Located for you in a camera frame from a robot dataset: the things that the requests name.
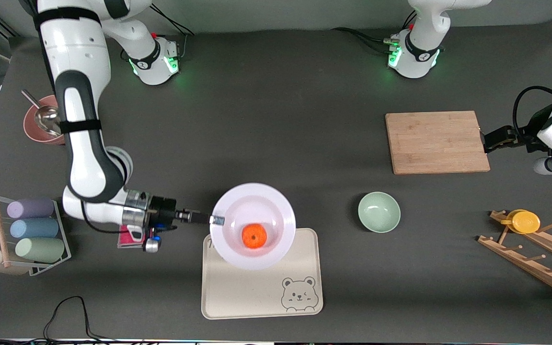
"black cable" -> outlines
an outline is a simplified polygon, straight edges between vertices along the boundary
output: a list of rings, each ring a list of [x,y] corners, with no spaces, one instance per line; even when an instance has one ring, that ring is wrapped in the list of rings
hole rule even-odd
[[[412,16],[412,18],[410,18],[410,20],[405,24],[405,26],[403,27],[404,29],[407,27],[407,26],[410,26],[410,24],[412,24],[412,21],[416,18],[416,13],[414,14],[414,16]]]
[[[48,323],[46,323],[46,325],[44,326],[44,330],[42,331],[42,335],[44,336],[44,339],[50,339],[48,337],[48,329],[50,328],[50,325],[53,323],[55,318],[57,318],[57,312],[59,311],[59,307],[63,303],[65,303],[66,301],[68,301],[70,299],[79,299],[79,300],[81,300],[80,302],[82,303],[82,310],[84,312],[84,319],[85,319],[85,333],[86,333],[86,336],[88,336],[91,339],[94,339],[95,341],[99,341],[101,343],[105,343],[101,339],[112,339],[112,338],[109,338],[107,336],[102,336],[102,335],[99,335],[99,334],[95,334],[94,332],[91,331],[90,322],[88,320],[88,312],[86,311],[86,304],[85,304],[84,299],[83,299],[82,296],[67,297],[67,299],[64,299],[63,301],[60,301],[59,304],[57,304],[57,307],[55,307],[55,310],[52,313],[52,317],[50,317],[50,320],[48,321]]]
[[[355,37],[357,37],[361,41],[361,43],[363,43],[368,48],[374,50],[374,52],[383,53],[383,54],[387,54],[387,55],[391,54],[391,52],[389,52],[388,50],[381,50],[381,49],[376,48],[376,46],[373,46],[373,45],[370,44],[370,42],[374,42],[374,43],[380,42],[380,43],[382,43],[382,40],[375,39],[374,37],[366,35],[364,33],[361,33],[361,32],[359,32],[355,29],[333,28],[332,30],[343,31],[343,32],[346,32],[346,33],[352,33],[353,35],[355,35]]]
[[[340,26],[338,28],[333,28],[332,30],[343,31],[343,32],[346,32],[346,33],[352,33],[353,35],[355,35],[357,37],[362,37],[362,38],[364,38],[368,41],[372,41],[372,42],[379,42],[379,43],[383,42],[383,40],[381,40],[381,39],[374,38],[370,35],[366,35],[365,33],[362,33],[361,31],[351,29],[351,28],[343,28],[343,27]]]
[[[526,94],[530,90],[541,90],[541,91],[548,92],[548,93],[552,94],[552,89],[550,89],[548,87],[544,87],[544,86],[534,85],[534,86],[530,86],[530,87],[525,88],[525,90],[521,91],[519,93],[519,96],[517,96],[517,99],[515,100],[515,105],[513,106],[513,109],[512,109],[512,125],[515,128],[515,133],[517,134],[517,137],[519,137],[524,142],[524,144],[526,144],[526,145],[528,145],[530,143],[528,142],[527,138],[525,138],[521,134],[521,129],[519,128],[519,124],[517,122],[517,110],[519,108],[519,102],[521,101],[521,98],[523,98],[523,95]]]
[[[176,22],[175,20],[171,19],[170,17],[167,17],[167,15],[166,15],[165,13],[163,13],[163,11],[161,11],[161,9],[160,9],[158,6],[156,6],[155,4],[152,4],[152,5],[150,6],[150,9],[152,9],[153,11],[159,13],[160,16],[162,16],[163,18],[166,18],[167,21],[171,22],[171,24],[172,24],[173,26],[175,26],[175,27],[178,29],[178,31],[180,31],[180,33],[182,33],[183,35],[186,35],[186,33],[182,32],[182,30],[181,30],[180,28],[185,29],[185,30],[188,31],[191,35],[195,35],[195,33],[193,33],[193,31],[191,31],[191,29],[189,29],[189,28],[187,28],[186,26],[180,24],[179,22]]]
[[[416,17],[416,10],[412,10],[412,12],[408,15],[408,17],[406,17],[406,20],[404,20],[403,22],[403,25],[402,25],[402,30],[406,28],[406,26],[408,24],[410,24],[410,22],[412,22],[412,20]]]
[[[121,53],[120,53],[119,57],[121,58],[122,61],[128,61],[129,60],[129,54],[127,54],[127,58],[124,58],[123,53],[127,54],[127,52],[125,52],[125,49],[121,49]]]
[[[85,219],[85,223],[86,225],[88,225],[91,229],[97,231],[97,232],[100,232],[100,233],[105,233],[105,234],[120,234],[120,233],[125,233],[125,231],[112,231],[112,230],[102,230],[102,229],[99,229],[98,227],[95,227],[93,224],[90,223],[90,221],[88,220],[88,217],[86,216],[86,210],[85,210],[85,202],[84,201],[80,201],[80,208],[82,210],[82,217]]]

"white plate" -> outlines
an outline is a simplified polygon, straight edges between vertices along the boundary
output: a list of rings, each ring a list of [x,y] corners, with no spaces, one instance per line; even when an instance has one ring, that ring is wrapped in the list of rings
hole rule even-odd
[[[214,216],[224,225],[210,225],[210,235],[224,260],[243,269],[265,269],[280,261],[295,237],[295,215],[291,204],[278,190],[265,184],[243,184],[228,190],[214,206]],[[242,229],[263,225],[267,241],[250,249],[242,242]]]

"black strap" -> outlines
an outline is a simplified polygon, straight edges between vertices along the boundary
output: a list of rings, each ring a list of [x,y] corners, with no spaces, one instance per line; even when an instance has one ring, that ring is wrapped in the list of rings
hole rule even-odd
[[[432,50],[423,50],[421,48],[417,48],[416,46],[414,46],[414,44],[412,44],[412,41],[410,41],[410,33],[406,35],[404,43],[406,45],[406,48],[408,49],[408,52],[412,53],[412,55],[414,55],[414,58],[418,62],[428,61],[429,58],[433,57],[440,48],[439,46],[433,48]]]
[[[35,29],[39,31],[40,25],[43,22],[48,22],[48,20],[53,19],[75,19],[79,20],[80,18],[92,19],[95,22],[98,22],[101,26],[101,21],[99,21],[99,16],[97,13],[94,13],[91,10],[83,9],[81,7],[59,7],[56,9],[47,10],[41,13],[38,13],[33,17],[33,24],[35,24]]]
[[[61,134],[64,135],[65,133],[92,131],[94,129],[101,129],[101,121],[100,120],[84,120],[84,121],[75,121],[75,122],[61,121],[61,124],[59,124],[59,127],[61,129]]]
[[[127,8],[125,0],[104,0],[104,3],[108,14],[114,19],[122,18],[129,14],[129,8]]]
[[[159,42],[155,40],[155,49],[153,49],[153,52],[149,56],[143,59],[134,59],[133,57],[130,57],[129,59],[138,68],[149,69],[160,56],[161,56],[161,45],[159,44]]]

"green cup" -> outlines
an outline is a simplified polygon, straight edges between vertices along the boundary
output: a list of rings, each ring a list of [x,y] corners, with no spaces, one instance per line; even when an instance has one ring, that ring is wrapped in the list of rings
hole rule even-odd
[[[388,233],[399,224],[401,211],[395,199],[383,192],[373,192],[359,202],[359,220],[370,231]]]
[[[21,258],[52,264],[61,258],[65,245],[59,238],[23,238],[15,251]]]

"gray table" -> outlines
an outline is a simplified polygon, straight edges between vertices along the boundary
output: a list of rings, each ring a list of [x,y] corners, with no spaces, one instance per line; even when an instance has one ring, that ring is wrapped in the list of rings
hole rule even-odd
[[[445,45],[435,70],[406,80],[346,33],[204,34],[189,39],[179,76],[149,87],[113,43],[99,111],[105,142],[134,159],[129,187],[203,210],[238,184],[278,188],[298,226],[318,233],[324,308],[208,321],[200,310],[207,227],[165,234],[152,255],[118,250],[115,236],[69,220],[73,260],[38,277],[0,275],[0,337],[40,336],[57,302],[78,294],[92,329],[117,338],[552,343],[552,289],[474,240],[499,231],[491,209],[552,221],[552,177],[532,171],[541,154],[497,151],[488,173],[395,176],[384,120],[472,109],[486,131],[508,124],[520,90],[552,87],[552,23],[453,28]],[[36,40],[21,42],[0,92],[0,195],[10,198],[56,198],[65,186],[65,148],[22,131],[29,104],[20,89],[49,92],[40,59]],[[521,122],[550,102],[527,96]],[[387,234],[356,217],[361,196],[376,190],[402,208]],[[64,306],[52,335],[84,337],[82,323],[78,304]]]

